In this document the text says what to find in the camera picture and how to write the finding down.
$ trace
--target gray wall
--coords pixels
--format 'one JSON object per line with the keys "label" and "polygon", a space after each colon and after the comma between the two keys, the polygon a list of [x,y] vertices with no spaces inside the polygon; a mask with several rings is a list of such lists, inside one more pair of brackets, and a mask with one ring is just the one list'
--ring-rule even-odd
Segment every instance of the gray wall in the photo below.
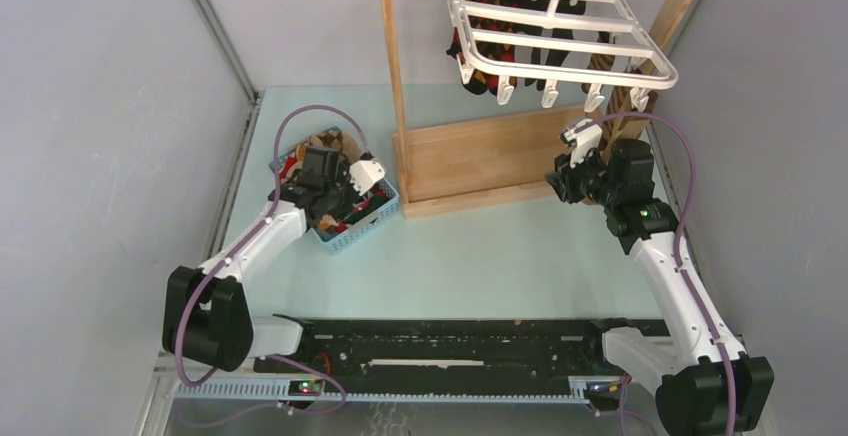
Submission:
{"label": "gray wall", "polygon": [[845,432],[846,34],[845,0],[704,0],[657,107],[693,140],[695,250],[733,329],[774,366],[781,434]]}
{"label": "gray wall", "polygon": [[245,108],[190,0],[0,0],[0,434],[131,431]]}

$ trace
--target wooden rod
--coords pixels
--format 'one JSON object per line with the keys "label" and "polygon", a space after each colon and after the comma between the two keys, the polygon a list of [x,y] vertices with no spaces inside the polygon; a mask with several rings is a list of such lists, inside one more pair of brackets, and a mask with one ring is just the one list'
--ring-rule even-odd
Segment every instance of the wooden rod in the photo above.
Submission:
{"label": "wooden rod", "polygon": [[383,10],[383,29],[386,32],[386,51],[389,56],[389,75],[392,78],[392,96],[395,103],[395,119],[398,124],[398,142],[400,143],[400,161],[398,172],[407,176],[409,173],[409,148],[406,138],[406,112],[403,107],[403,85],[400,79],[400,57],[397,50],[397,31],[395,30],[395,11],[392,0],[380,0]]}

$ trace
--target metal frame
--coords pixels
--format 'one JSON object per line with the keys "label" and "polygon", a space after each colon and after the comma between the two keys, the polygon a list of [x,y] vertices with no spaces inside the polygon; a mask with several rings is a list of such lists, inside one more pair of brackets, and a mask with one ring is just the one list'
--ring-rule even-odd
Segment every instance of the metal frame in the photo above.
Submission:
{"label": "metal frame", "polygon": [[207,257],[212,257],[212,255],[218,253],[224,247],[224,238],[226,237],[227,226],[230,224],[233,205],[236,202],[236,196],[238,196],[238,187],[241,183],[241,176],[244,173],[244,165],[247,162],[250,142],[253,140],[253,133],[256,131],[256,120],[259,118],[259,109],[262,107],[263,94],[264,91],[259,94],[256,103],[248,108],[249,112],[244,122],[244,132],[242,133],[241,141],[239,141],[238,149],[233,158],[233,164],[230,167],[229,176],[227,177],[227,185],[221,196],[218,214],[215,217],[209,242],[206,245]]}
{"label": "metal frame", "polygon": [[233,45],[232,40],[229,35],[227,35],[227,31],[224,29],[224,24],[221,22],[221,18],[215,11],[215,7],[212,6],[212,0],[192,1],[194,2],[195,7],[197,7],[197,11],[200,13],[200,17],[203,19],[204,24],[206,24],[206,27],[209,29],[209,33],[215,41],[215,45],[221,50],[221,54],[227,61],[227,65],[229,65],[230,69],[233,71],[233,75],[238,80],[239,86],[241,86],[241,90],[244,93],[245,98],[247,98],[247,102],[249,104],[256,104],[256,101],[259,99],[259,92],[250,80],[250,76],[247,74],[247,69],[245,69],[244,63],[242,63],[238,52],[236,52],[236,48]]}
{"label": "metal frame", "polygon": [[135,424],[133,436],[164,436],[168,429],[168,417],[174,404],[176,376],[162,376],[155,372],[147,387],[144,406]]}
{"label": "metal frame", "polygon": [[[543,10],[519,9],[466,0],[448,0],[451,19],[459,34],[466,64],[484,73],[524,78],[568,81],[611,86],[668,89],[677,82],[677,70],[657,47],[648,32],[639,24],[625,0],[579,0],[612,5],[618,18],[548,14]],[[606,31],[616,35],[629,34],[638,45],[603,44],[594,41],[561,40],[518,33],[504,33],[475,29],[470,17],[498,21],[511,21],[544,28]],[[641,74],[627,71],[546,66],[539,64],[496,61],[480,54],[477,42],[503,43],[516,46],[577,51],[587,54],[627,56],[631,61],[651,61],[658,74]]]}

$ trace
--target light blue table surface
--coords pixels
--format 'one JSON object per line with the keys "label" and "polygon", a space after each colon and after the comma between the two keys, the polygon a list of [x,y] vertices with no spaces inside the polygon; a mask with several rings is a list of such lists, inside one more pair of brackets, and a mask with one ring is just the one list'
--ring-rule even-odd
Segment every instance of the light blue table surface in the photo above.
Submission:
{"label": "light blue table surface", "polygon": [[[510,105],[499,107],[493,96],[474,96],[459,85],[406,86],[408,125],[537,109],[539,93],[524,89],[516,90]],[[565,96],[561,101],[573,104],[582,95]],[[270,88],[239,184],[227,244],[256,218],[272,188],[268,163],[280,121],[307,104],[335,106],[359,121],[396,184],[389,86]],[[304,113],[287,128],[283,146],[330,126],[349,128],[332,113]],[[643,276],[607,231],[603,210],[566,205],[554,197],[411,221],[398,214],[336,255],[307,234],[256,277],[248,300],[254,316],[660,317]]]}

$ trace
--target wire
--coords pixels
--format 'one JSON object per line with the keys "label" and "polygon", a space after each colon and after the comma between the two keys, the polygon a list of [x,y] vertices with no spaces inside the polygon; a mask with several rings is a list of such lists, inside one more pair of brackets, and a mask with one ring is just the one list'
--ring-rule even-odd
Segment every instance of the wire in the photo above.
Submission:
{"label": "wire", "polygon": [[330,357],[327,356],[327,353],[322,351],[322,352],[318,353],[318,356],[320,356],[321,359],[324,360],[324,364],[327,367],[327,376],[333,374],[333,366],[330,364]]}
{"label": "wire", "polygon": [[335,406],[327,408],[327,409],[313,409],[313,410],[295,408],[294,406],[289,406],[289,405],[283,404],[281,402],[262,403],[262,404],[257,404],[255,406],[251,406],[249,408],[243,409],[243,410],[241,410],[237,413],[231,414],[231,415],[229,415],[229,416],[227,416],[223,419],[219,419],[217,421],[211,421],[211,422],[208,422],[208,423],[195,423],[195,422],[192,422],[192,421],[186,421],[185,415],[183,414],[182,411],[180,411],[177,414],[177,420],[181,424],[188,426],[190,428],[209,429],[209,428],[217,428],[219,426],[223,426],[223,425],[229,423],[230,421],[233,421],[234,419],[241,418],[242,416],[245,416],[247,414],[250,414],[250,413],[253,413],[255,411],[262,410],[262,409],[271,409],[271,408],[283,409],[283,408],[285,408],[287,411],[292,412],[292,413],[328,414],[328,413],[332,413],[333,411],[338,410],[339,408],[344,406],[345,403],[347,403],[347,392],[345,391],[344,387],[338,381],[336,381],[334,378],[331,378],[329,375],[324,374],[320,371],[316,371],[316,370],[310,368],[309,366],[306,366],[304,364],[300,364],[297,361],[294,361],[292,359],[289,359],[285,356],[281,356],[281,355],[278,355],[278,354],[269,355],[268,358],[271,358],[271,359],[280,361],[282,363],[288,364],[289,366],[291,366],[295,369],[299,369],[299,370],[301,370],[305,373],[309,373],[313,376],[317,376],[317,377],[321,378],[322,380],[332,384],[339,391],[339,394],[341,394],[341,396],[342,396],[341,401],[339,401],[339,403],[336,404]]}
{"label": "wire", "polygon": [[645,415],[643,415],[643,414],[641,414],[637,411],[624,409],[624,404],[625,404],[625,401],[627,400],[627,385],[629,385],[631,381],[632,381],[632,378],[630,377],[629,374],[625,374],[624,376],[621,377],[621,390],[620,390],[621,392],[619,393],[619,396],[618,396],[618,409],[613,410],[613,411],[599,411],[598,408],[596,408],[595,405],[592,404],[591,402],[589,403],[588,406],[586,406],[586,408],[588,410],[592,411],[593,413],[595,413],[595,417],[618,416],[618,422],[619,422],[619,425],[621,426],[622,436],[627,436],[627,429],[625,428],[624,416],[630,416],[632,418],[638,419],[639,421],[642,422],[642,424],[644,424],[645,426],[648,427],[648,430],[651,431],[651,434],[653,436],[659,436],[659,432],[657,431],[657,427],[654,426],[654,423],[652,423],[651,420],[648,419]]}
{"label": "wire", "polygon": [[336,381],[335,378],[333,378],[332,376],[329,376],[325,373],[322,373],[321,371],[314,370],[314,369],[310,368],[309,366],[307,366],[305,364],[298,363],[297,361],[295,361],[293,359],[289,359],[289,358],[282,356],[282,355],[279,355],[279,354],[270,354],[270,355],[268,355],[268,358],[275,359],[277,361],[280,361],[281,363],[288,364],[289,366],[291,366],[295,369],[299,369],[299,370],[301,370],[305,373],[309,373],[313,376],[317,376],[317,377],[323,379],[324,381],[335,386],[336,389],[339,391],[339,394],[342,395],[342,399],[341,399],[341,401],[338,402],[338,404],[336,404],[335,406],[332,406],[330,408],[327,408],[327,409],[299,409],[299,408],[295,408],[293,406],[286,406],[289,409],[289,411],[294,411],[294,412],[300,413],[300,414],[329,414],[329,413],[332,413],[333,411],[340,409],[342,406],[345,405],[345,403],[347,403],[347,391],[345,391],[345,389],[341,385],[341,383]]}
{"label": "wire", "polygon": [[249,243],[259,233],[259,231],[262,230],[262,228],[266,225],[266,219],[274,215],[274,212],[277,210],[277,206],[280,204],[280,181],[278,179],[278,175],[280,174],[280,161],[278,156],[280,154],[280,139],[283,136],[283,130],[289,124],[289,121],[291,121],[295,116],[301,113],[305,113],[306,111],[316,109],[330,111],[331,113],[336,113],[346,119],[350,124],[353,125],[353,127],[356,129],[356,132],[359,133],[359,138],[362,140],[362,145],[368,148],[368,140],[365,138],[365,133],[364,131],[362,131],[362,127],[359,126],[359,124],[347,113],[332,106],[326,106],[323,104],[311,104],[292,111],[291,114],[289,114],[285,117],[285,119],[283,119],[283,122],[280,123],[279,129],[277,129],[277,135],[274,138],[274,155],[271,158],[272,165],[274,167],[274,173],[272,175],[274,178],[274,199],[271,203],[270,209],[266,213],[265,218],[257,222],[256,225],[251,228],[250,231],[244,236],[244,238],[242,238],[235,245],[233,245],[233,248],[227,252],[226,256],[220,261],[218,261],[218,263],[213,266],[212,269],[209,270],[209,273],[203,277],[203,279],[200,281],[200,284],[197,285],[197,288],[195,288],[194,292],[191,293],[191,296],[188,298],[186,307],[183,310],[182,316],[180,317],[180,323],[177,326],[176,340],[174,342],[174,357],[176,358],[177,376],[179,376],[180,382],[182,382],[183,385],[185,385],[186,387],[195,388],[197,386],[200,386],[201,384],[208,381],[209,378],[211,378],[216,371],[215,368],[212,368],[196,381],[189,379],[188,375],[186,374],[185,364],[183,361],[183,346],[185,344],[185,333],[186,328],[188,328],[188,320],[191,317],[191,311],[197,305],[197,302],[200,300],[200,295],[203,293],[203,290],[205,290],[206,287],[209,286],[209,283],[212,282],[212,279],[215,278],[215,276],[221,271],[221,269],[223,269],[224,266],[228,264],[228,261],[232,261],[232,258],[236,256],[238,252],[241,251],[247,245],[247,243]]}
{"label": "wire", "polygon": [[574,133],[580,133],[592,126],[618,118],[644,118],[650,119],[652,121],[659,121],[666,125],[669,129],[671,129],[683,143],[683,146],[686,148],[686,154],[689,157],[689,187],[686,192],[686,202],[683,204],[683,211],[681,211],[680,213],[680,222],[677,225],[677,229],[674,231],[674,243],[672,247],[672,254],[674,255],[674,262],[677,264],[677,268],[680,272],[680,275],[683,277],[683,282],[686,283],[686,287],[692,294],[692,298],[695,300],[695,304],[698,305],[698,309],[700,310],[701,315],[707,322],[707,328],[709,329],[710,336],[712,336],[716,348],[718,349],[718,352],[721,355],[722,364],[724,365],[724,372],[727,375],[727,426],[725,426],[724,432],[725,436],[733,436],[733,429],[736,426],[736,378],[733,375],[733,366],[730,363],[730,355],[727,353],[727,347],[725,346],[725,344],[721,342],[721,335],[719,334],[718,327],[716,326],[712,315],[707,309],[707,305],[706,303],[704,303],[704,299],[701,297],[701,294],[695,288],[695,283],[692,281],[692,277],[689,275],[689,271],[687,271],[683,267],[683,248],[681,247],[681,243],[683,241],[683,233],[685,231],[686,223],[689,221],[689,212],[692,209],[692,198],[695,194],[695,187],[697,186],[698,181],[698,173],[696,167],[697,165],[695,163],[695,151],[692,149],[692,145],[689,143],[689,140],[686,138],[683,132],[680,131],[677,126],[672,124],[671,121],[660,116],[642,113],[638,111],[623,111],[620,113],[608,114],[598,119],[593,119],[590,124],[586,124],[575,129]]}

